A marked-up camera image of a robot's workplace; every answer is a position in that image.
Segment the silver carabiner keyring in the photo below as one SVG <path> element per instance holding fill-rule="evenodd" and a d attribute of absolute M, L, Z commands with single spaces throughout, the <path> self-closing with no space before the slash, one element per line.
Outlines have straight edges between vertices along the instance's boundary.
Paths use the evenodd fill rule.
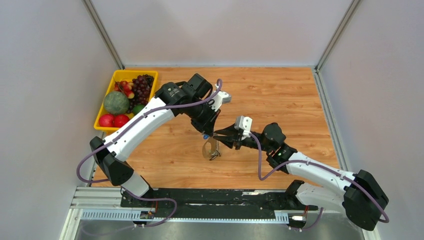
<path fill-rule="evenodd" d="M 215 139 L 213 137 L 209 137 L 204 143 L 204 145 L 202 146 L 202 155 L 205 159 L 209 161 L 211 158 L 211 149 L 212 149 L 212 144 L 214 143 L 214 140 Z"/>

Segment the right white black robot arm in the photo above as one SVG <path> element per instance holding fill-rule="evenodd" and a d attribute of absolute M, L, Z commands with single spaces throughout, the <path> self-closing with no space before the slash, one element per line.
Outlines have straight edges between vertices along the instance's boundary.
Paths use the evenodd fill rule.
<path fill-rule="evenodd" d="M 305 205 L 339 212 L 367 231 L 373 231 L 379 222 L 390 221 L 385 212 L 389 198 L 371 173 L 363 169 L 357 173 L 345 171 L 306 156 L 286 144 L 286 136 L 275 122 L 261 133 L 251 131 L 247 123 L 235 123 L 216 130 L 213 137 L 230 149 L 257 149 L 261 181 L 282 171 L 316 183 L 312 186 L 295 180 L 290 184 L 285 201 L 292 209 Z"/>

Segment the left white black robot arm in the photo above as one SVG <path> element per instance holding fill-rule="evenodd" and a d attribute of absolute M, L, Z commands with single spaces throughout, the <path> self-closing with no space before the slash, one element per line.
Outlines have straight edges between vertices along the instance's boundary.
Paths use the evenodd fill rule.
<path fill-rule="evenodd" d="M 129 122 L 105 139 L 90 141 L 92 156 L 113 186 L 121 186 L 133 194 L 140 207 L 153 201 L 150 185 L 128 163 L 127 158 L 151 133 L 179 114 L 190 117 L 192 126 L 201 134 L 212 136 L 224 96 L 223 81 L 218 79 L 216 90 L 201 75 L 189 81 L 168 82 L 154 98 Z"/>

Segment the green lime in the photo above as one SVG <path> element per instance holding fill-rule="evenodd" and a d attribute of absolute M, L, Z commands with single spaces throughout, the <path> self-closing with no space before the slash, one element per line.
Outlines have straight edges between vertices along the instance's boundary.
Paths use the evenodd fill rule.
<path fill-rule="evenodd" d="M 132 109 L 132 113 L 134 115 L 137 115 L 138 113 L 140 113 L 143 109 L 145 108 L 145 106 L 143 104 L 137 104 L 133 107 Z"/>

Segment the dark purple grape bunch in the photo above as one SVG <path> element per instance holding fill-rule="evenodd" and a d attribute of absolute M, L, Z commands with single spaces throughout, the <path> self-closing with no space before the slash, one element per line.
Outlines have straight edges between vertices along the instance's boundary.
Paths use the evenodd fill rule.
<path fill-rule="evenodd" d="M 130 92 L 127 94 L 129 100 L 129 108 L 127 114 L 132 113 L 133 109 L 138 105 L 145 106 L 150 98 L 154 82 L 154 77 L 148 74 L 139 75 L 128 84 L 131 86 Z"/>

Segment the right red apple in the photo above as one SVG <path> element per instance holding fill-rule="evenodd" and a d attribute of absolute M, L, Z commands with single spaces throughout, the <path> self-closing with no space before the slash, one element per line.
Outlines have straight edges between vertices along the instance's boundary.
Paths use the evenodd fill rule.
<path fill-rule="evenodd" d="M 125 114 L 119 114 L 119 115 L 116 115 L 114 117 L 113 126 L 115 128 L 121 128 L 122 126 L 124 126 L 129 121 L 130 121 L 130 118 L 127 115 L 125 115 Z"/>

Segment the red apple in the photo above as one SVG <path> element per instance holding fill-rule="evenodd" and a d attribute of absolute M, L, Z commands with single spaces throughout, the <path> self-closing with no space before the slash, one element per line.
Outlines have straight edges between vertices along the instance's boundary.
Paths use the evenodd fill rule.
<path fill-rule="evenodd" d="M 116 115 L 114 117 L 113 126 L 115 128 L 121 128 L 122 126 L 124 126 L 129 121 L 130 121 L 130 118 L 127 115 L 125 115 L 125 114 L 119 114 L 119 115 Z"/>
<path fill-rule="evenodd" d="M 100 127 L 112 128 L 114 127 L 115 116 L 113 114 L 104 114 L 99 117 L 98 125 Z"/>

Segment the green melon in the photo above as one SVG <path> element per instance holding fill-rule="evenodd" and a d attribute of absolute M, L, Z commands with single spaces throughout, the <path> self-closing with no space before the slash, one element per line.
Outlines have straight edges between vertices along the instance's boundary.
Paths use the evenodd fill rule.
<path fill-rule="evenodd" d="M 130 101 L 124 93 L 111 91 L 104 97 L 103 107 L 112 115 L 125 114 L 130 107 Z"/>

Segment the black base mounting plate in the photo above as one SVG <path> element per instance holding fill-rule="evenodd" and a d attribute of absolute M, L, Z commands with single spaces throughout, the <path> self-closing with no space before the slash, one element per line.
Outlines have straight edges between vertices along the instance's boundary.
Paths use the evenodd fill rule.
<path fill-rule="evenodd" d="M 259 219 L 275 217 L 275 211 L 304 212 L 306 206 L 284 190 L 158 188 L 143 200 L 121 189 L 123 208 L 153 210 L 157 218 Z"/>

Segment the left red apple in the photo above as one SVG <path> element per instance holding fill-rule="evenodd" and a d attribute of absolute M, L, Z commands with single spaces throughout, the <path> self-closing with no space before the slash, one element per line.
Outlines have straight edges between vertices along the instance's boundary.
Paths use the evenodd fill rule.
<path fill-rule="evenodd" d="M 100 127 L 112 128 L 114 127 L 115 116 L 113 114 L 104 114 L 99 117 L 98 125 Z"/>

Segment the aluminium frame rail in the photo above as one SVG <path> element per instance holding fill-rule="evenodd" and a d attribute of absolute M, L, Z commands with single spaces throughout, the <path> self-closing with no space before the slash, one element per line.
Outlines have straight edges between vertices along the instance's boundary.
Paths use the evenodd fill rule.
<path fill-rule="evenodd" d="M 160 203 L 117 187 L 78 187 L 62 240 L 378 240 L 341 213 L 307 210 L 284 190 L 159 188 Z M 176 200 L 177 207 L 166 199 Z"/>

